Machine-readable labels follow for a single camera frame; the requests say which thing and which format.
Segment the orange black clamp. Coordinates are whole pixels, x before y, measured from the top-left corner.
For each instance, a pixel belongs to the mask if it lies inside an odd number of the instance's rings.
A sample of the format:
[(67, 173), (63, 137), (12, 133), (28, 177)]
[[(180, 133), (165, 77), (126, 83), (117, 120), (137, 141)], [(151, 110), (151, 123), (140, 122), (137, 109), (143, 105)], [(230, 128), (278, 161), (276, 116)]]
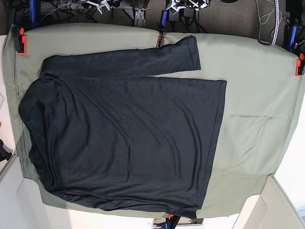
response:
[(296, 61), (295, 76), (302, 77), (305, 74), (305, 55), (300, 53)]
[(24, 28), (19, 26), (14, 26), (13, 30), (13, 38), (15, 50), (18, 55), (26, 54), (26, 35), (24, 34)]
[(162, 224), (161, 229), (175, 229), (180, 220), (180, 216), (169, 215), (165, 222)]
[(164, 40), (165, 40), (165, 36), (166, 36), (166, 33), (165, 33), (165, 32), (162, 32), (161, 35), (158, 37), (157, 44), (156, 44), (156, 48), (161, 48), (161, 47), (163, 47), (163, 45), (164, 45)]

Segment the metal table bracket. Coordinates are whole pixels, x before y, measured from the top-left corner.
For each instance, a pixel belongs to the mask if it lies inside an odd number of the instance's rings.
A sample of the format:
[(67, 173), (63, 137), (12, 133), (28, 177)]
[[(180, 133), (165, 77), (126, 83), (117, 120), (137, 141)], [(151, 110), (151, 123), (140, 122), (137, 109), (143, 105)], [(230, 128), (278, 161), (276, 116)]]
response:
[(139, 28), (145, 27), (145, 16), (146, 16), (146, 9), (142, 8), (135, 8), (134, 9), (134, 26)]

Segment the green table cloth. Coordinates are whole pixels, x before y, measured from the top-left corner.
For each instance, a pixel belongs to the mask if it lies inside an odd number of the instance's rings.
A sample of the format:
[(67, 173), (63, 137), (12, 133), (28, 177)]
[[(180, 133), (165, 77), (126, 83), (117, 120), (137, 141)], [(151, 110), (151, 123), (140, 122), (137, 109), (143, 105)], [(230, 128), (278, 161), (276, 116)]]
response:
[[(29, 159), (30, 134), (18, 107), (44, 59), (114, 50), (154, 48), (155, 30), (96, 23), (57, 24), (25, 33), (26, 53), (15, 51), (12, 34), (2, 48), (2, 72), (16, 151), (25, 178), (35, 181), (44, 204), (87, 212), (48, 193)], [(245, 201), (260, 194), (274, 174), (297, 127), (305, 79), (295, 75), (297, 56), (256, 40), (223, 34), (196, 34), (201, 69), (175, 78), (225, 80), (225, 107), (212, 175), (199, 218), (239, 213)]]

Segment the beige plastic bin left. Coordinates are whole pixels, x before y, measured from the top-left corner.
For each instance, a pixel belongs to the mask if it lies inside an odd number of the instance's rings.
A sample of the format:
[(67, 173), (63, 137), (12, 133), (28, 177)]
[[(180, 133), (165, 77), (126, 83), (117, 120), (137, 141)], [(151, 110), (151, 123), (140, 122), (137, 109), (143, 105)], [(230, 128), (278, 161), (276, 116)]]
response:
[(0, 172), (2, 229), (71, 229), (66, 210), (43, 203), (38, 184), (24, 178), (19, 157), (13, 155)]

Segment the beige plastic bin right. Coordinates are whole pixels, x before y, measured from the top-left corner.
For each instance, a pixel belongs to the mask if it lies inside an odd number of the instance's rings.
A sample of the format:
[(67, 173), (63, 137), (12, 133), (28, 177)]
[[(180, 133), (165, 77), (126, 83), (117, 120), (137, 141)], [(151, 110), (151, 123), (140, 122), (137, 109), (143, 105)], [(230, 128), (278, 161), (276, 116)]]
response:
[(261, 194), (250, 196), (239, 213), (234, 229), (303, 229), (289, 197), (273, 175), (270, 175)]

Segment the orange black clamp centre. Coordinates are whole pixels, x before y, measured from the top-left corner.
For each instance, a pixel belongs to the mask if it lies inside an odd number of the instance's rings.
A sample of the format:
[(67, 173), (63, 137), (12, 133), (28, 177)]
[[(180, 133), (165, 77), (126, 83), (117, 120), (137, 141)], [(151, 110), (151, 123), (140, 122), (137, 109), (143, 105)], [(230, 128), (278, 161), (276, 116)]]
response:
[(165, 33), (165, 32), (162, 32), (161, 35), (158, 37), (157, 44), (156, 44), (156, 48), (161, 48), (161, 47), (163, 47), (163, 45), (164, 45), (164, 40), (165, 40), (165, 36), (166, 36), (166, 33)]

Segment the dark long-sleeve T-shirt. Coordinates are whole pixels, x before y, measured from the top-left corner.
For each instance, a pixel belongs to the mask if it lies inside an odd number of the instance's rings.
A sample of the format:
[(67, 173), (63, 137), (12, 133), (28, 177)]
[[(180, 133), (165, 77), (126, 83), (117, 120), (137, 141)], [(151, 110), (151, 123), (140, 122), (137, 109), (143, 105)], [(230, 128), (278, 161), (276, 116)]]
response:
[(52, 56), (19, 114), (46, 191), (105, 211), (195, 218), (222, 124), (226, 81), (200, 70), (195, 37), (162, 48)]

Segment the orange black clamp bottom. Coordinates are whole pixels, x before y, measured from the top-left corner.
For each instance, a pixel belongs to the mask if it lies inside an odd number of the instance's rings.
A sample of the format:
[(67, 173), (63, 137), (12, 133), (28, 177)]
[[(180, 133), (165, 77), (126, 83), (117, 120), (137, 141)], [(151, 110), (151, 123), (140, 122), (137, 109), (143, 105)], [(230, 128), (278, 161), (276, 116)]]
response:
[(180, 216), (169, 215), (165, 222), (162, 224), (161, 229), (175, 229), (180, 220)]

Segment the beige plastic bin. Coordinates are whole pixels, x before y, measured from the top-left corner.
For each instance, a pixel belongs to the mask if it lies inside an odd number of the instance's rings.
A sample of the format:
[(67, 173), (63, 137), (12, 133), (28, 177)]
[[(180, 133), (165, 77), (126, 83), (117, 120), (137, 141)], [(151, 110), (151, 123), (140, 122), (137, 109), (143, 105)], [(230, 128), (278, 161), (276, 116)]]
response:
[(250, 196), (239, 213), (234, 229), (303, 229), (289, 197), (273, 175), (270, 175), (261, 194)]
[(19, 157), (13, 155), (0, 172), (2, 229), (71, 229), (66, 210), (43, 203), (38, 184), (24, 178)]

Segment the orange black clamp far left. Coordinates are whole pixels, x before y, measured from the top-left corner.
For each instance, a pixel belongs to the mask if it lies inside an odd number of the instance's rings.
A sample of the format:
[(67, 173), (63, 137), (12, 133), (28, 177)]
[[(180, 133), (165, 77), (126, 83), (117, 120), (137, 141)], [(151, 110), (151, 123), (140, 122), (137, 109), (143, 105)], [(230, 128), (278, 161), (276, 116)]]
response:
[(14, 26), (13, 30), (13, 38), (15, 50), (18, 55), (26, 54), (26, 35), (24, 34), (24, 28), (19, 26)]

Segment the orange black clamp right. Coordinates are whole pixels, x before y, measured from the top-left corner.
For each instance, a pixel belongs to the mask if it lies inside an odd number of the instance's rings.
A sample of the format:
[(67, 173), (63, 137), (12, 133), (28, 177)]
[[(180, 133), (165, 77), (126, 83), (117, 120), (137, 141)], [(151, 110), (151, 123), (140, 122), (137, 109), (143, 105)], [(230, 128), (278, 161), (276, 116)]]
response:
[(305, 55), (300, 53), (296, 61), (295, 76), (302, 77), (305, 74)]

